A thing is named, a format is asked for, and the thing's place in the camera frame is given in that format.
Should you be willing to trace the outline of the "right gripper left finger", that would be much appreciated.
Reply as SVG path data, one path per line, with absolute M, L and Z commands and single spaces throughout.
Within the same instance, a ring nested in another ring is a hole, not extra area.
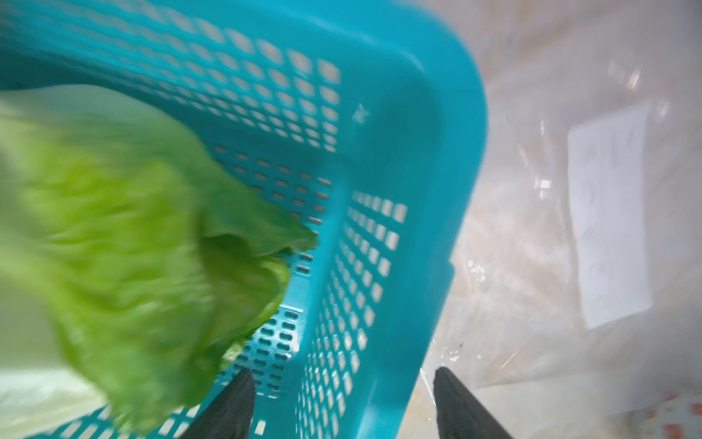
M 252 372 L 243 369 L 180 438 L 247 439 L 252 426 L 255 398 Z

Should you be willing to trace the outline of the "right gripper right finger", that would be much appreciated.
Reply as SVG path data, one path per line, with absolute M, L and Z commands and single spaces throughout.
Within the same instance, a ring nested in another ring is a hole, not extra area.
M 450 369 L 436 370 L 433 396 L 440 439 L 512 439 Z

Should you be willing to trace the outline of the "chinese cabbage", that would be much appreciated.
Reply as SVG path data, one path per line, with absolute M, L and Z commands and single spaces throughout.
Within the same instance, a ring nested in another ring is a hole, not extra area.
M 152 433 L 278 310 L 316 234 L 179 120 L 86 84 L 1 94 L 1 435 L 101 406 Z

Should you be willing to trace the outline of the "clear zipper bag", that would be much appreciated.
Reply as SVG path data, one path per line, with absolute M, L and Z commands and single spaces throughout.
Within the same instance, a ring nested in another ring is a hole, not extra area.
M 430 1 L 473 51 L 486 158 L 403 438 L 446 367 L 515 438 L 636 438 L 701 393 L 701 5 Z

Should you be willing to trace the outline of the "teal plastic basket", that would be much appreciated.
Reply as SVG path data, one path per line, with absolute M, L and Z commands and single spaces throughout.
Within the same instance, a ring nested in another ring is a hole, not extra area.
M 191 127 L 312 229 L 248 369 L 254 438 L 393 438 L 486 147 L 478 69 L 402 1 L 5 1 L 1 86 L 91 83 Z

